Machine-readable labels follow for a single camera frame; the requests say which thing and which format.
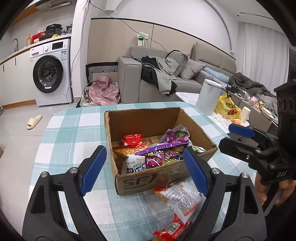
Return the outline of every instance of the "white cabinet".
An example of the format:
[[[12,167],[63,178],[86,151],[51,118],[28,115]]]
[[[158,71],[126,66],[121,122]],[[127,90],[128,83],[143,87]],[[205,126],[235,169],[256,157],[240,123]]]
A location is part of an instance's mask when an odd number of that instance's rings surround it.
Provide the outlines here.
[[[1,65],[0,102],[2,105],[35,99],[35,85],[29,56],[30,52],[27,51]]]

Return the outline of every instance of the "pillow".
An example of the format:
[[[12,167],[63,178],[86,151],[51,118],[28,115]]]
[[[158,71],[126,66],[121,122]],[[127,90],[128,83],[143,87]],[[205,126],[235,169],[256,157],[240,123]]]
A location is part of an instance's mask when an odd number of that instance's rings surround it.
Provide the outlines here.
[[[178,76],[188,62],[188,55],[183,54],[179,50],[173,50],[167,55],[167,57],[172,58],[173,60],[175,60],[179,64],[178,68],[174,72],[174,75]]]
[[[201,62],[196,62],[192,59],[188,59],[185,68],[179,74],[179,77],[183,80],[190,80],[195,76],[199,71],[205,67],[205,64]]]
[[[209,69],[209,68],[204,68],[204,71],[207,72],[208,74],[212,75],[213,77],[217,78],[218,80],[220,80],[226,84],[229,84],[230,77],[226,76],[225,74],[222,74],[220,72],[216,72],[216,71]]]

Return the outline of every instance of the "shopping bag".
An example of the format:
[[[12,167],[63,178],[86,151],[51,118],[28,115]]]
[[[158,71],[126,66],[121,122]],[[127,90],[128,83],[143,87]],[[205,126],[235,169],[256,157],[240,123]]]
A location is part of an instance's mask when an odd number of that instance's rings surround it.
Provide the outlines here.
[[[238,108],[227,93],[219,96],[214,112],[228,119],[240,119],[241,109]]]

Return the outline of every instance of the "faucet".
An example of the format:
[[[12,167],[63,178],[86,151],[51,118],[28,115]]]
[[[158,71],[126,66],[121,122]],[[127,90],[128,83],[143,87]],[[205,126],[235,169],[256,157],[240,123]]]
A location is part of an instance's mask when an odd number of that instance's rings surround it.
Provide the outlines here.
[[[14,39],[14,40],[12,41],[12,43],[13,43],[15,40],[17,41],[17,49],[15,50],[15,52],[16,52],[16,51],[18,51],[18,39]]]

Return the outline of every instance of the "range hood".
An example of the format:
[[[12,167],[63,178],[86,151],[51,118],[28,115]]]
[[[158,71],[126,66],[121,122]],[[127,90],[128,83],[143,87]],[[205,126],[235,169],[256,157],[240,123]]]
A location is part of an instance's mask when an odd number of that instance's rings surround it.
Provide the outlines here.
[[[43,12],[47,12],[49,10],[53,10],[76,2],[77,0],[41,0],[36,3],[35,8]]]

